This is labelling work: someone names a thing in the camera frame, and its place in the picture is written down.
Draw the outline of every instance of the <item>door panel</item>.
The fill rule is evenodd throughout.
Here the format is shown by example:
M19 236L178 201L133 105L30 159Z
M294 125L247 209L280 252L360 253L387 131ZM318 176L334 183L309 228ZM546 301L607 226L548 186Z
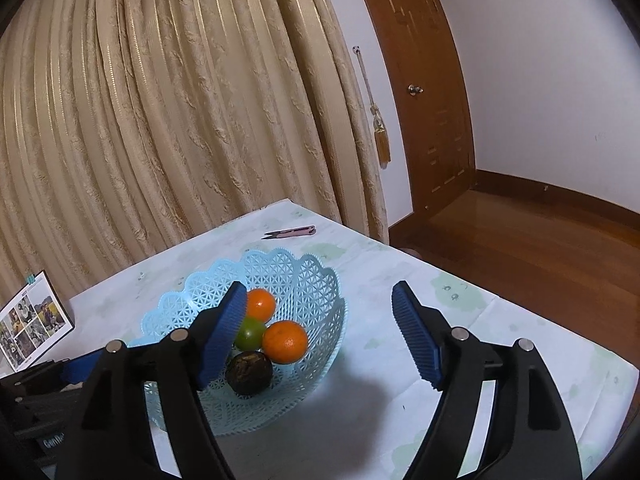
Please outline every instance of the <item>door panel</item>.
M391 79L414 212L434 214L469 188L471 122L440 0L365 0ZM409 85L423 88L412 96Z

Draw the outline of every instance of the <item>white wall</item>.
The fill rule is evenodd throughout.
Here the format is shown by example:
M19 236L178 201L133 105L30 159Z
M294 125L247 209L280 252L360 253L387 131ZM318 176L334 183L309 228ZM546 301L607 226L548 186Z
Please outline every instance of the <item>white wall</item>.
M409 176L404 156L404 145L400 134L398 112L391 90L391 83L386 72L385 61L382 57L380 44L373 29L369 12L364 0L331 0L334 4L342 33L351 53L363 101L369 108L366 86L360 72L358 60L351 49L358 45L367 69L367 76L371 84L373 97L380 108L389 134L391 148L391 162L385 170L381 170L382 191L385 197L386 214L389 225L393 225L413 211ZM371 125L371 115L367 112Z
M640 48L611 0L442 0L476 165L640 212Z

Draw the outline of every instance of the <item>table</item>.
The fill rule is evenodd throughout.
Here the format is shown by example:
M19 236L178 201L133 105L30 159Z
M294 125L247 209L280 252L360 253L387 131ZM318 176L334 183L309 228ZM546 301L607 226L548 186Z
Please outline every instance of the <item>table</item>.
M314 224L312 237L261 240L265 232ZM638 382L638 370L612 352L516 304L401 251L283 200L123 270L74 297L76 329L46 354L73 358L111 339L141 335L140 319L168 290L219 258L278 246L313 253L340 277L350 311L331 370L300 405L251 434L220 439L242 480L399 480L429 426L439 393L421 381L390 307L392 286L407 280L421 303L451 326L511 345L531 339L567 408L584 476L609 452ZM492 405L482 389L478 418L461 474L478 465ZM161 465L177 473L166 434L154 428Z

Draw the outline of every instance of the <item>scalloped basket rim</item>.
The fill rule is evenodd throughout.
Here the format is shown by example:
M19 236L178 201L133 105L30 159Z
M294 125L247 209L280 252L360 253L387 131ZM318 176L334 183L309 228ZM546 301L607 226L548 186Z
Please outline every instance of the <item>scalloped basket rim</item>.
M338 336L338 339L336 341L335 347L332 350L331 354L329 355L326 363L324 364L324 367L322 367L322 371L319 373L318 378L315 381L313 381L311 384L309 384L308 388L305 389L303 394L292 398L291 401L287 402L277 412L274 412L273 415L271 415L269 418L267 418L266 420L262 421L260 424L252 426L250 428L242 428L240 430L225 431L224 433L215 433L214 428L211 428L212 431L214 431L215 436L217 436L217 437L220 437L220 436L231 436L231 435L243 434L243 433L251 433L252 431L258 430L260 428L263 428L263 427L267 426L268 424L271 424L273 421L277 420L278 418L283 416L285 413L287 413L290 410L292 410L300 402L302 402L302 400L304 400L306 398L306 396L308 396L308 394L312 393L318 387L318 384L322 381L322 379L324 379L325 375L329 371L329 368L331 368L331 366L334 364L334 361L335 361L338 353L340 352L340 348L342 347L342 343L344 341L344 336L346 334L347 323L348 323L348 320L349 320L348 303L347 303L346 299L342 296L342 284L340 282L340 277L339 277L338 273L335 271L335 269L333 267L329 267L329 266L325 267L322 264L322 261L320 260L320 258L318 256L316 256L315 254L303 253L302 256L300 256L299 258L296 258L295 255L291 251L289 251L288 249L286 249L284 247L273 248L268 253L265 252L265 251L258 250L258 249L249 249L249 250L244 251L242 253L242 256L240 257L240 259L238 261L236 261L236 262L231 260L231 259L229 259L229 258L221 258L219 260L214 261L211 264L211 266L209 267L209 269L207 269L207 270L197 270L197 271L192 272L191 274L189 274L187 277L185 277L185 279L183 281L182 290L169 290L169 291L165 292L164 294L162 294L162 296L160 296L160 298L158 299L158 306L156 306L153 310L150 310L149 312L147 312L142 317L142 320L140 321L140 329L142 331L142 336L140 338L135 339L134 341L132 341L129 344L130 346L133 346L135 344L149 344L149 343L153 343L153 342L158 340L157 336L153 336L154 340L151 340L152 339L152 335L149 335L149 334L145 333L145 322L151 320L151 318L152 318L152 316L154 314L160 312L161 305L162 305L162 300L166 296L174 296L174 297L175 296L180 296L187 303L191 304L191 295L185 290L186 289L186 285L187 285L187 280L191 276L193 276L195 274L200 274L200 273L209 274L212 270L214 270L215 267L219 267L220 265L224 265L224 264L231 264L233 266L237 266L239 264L242 264L244 259L247 256L250 256L251 254L259 254L260 256L263 256L265 258L269 258L269 257L273 257L274 253L279 253L279 252L280 253L285 253L288 257L290 257L295 262L299 262L299 261L302 261L302 260L304 260L306 258L310 258L310 259L314 260L316 264L318 264L318 267L322 271L328 270L329 272L331 272L334 275L335 281L336 281L337 299L342 300L342 303L344 305L343 306L344 314L342 316L342 327L340 329L340 335ZM154 423L156 423L156 425L158 424L158 422L155 420L154 417L150 417L150 418Z

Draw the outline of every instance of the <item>lattice pattern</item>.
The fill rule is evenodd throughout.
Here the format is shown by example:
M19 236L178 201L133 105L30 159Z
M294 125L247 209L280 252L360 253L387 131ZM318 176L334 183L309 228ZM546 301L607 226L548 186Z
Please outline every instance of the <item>lattice pattern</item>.
M293 319L309 336L307 354L293 365L274 365L270 389L255 397L239 397L220 377L200 393L215 436L246 433L273 422L311 393L338 353L346 327L347 307L331 268L312 254L299 260L289 251L247 251L240 262L219 260L206 272L194 272L182 292L168 292L142 320L137 343L159 341L174 328L188 327L205 308L218 306L235 280L248 289L266 288L278 304L272 322ZM149 418L164 428L155 383L145 385Z

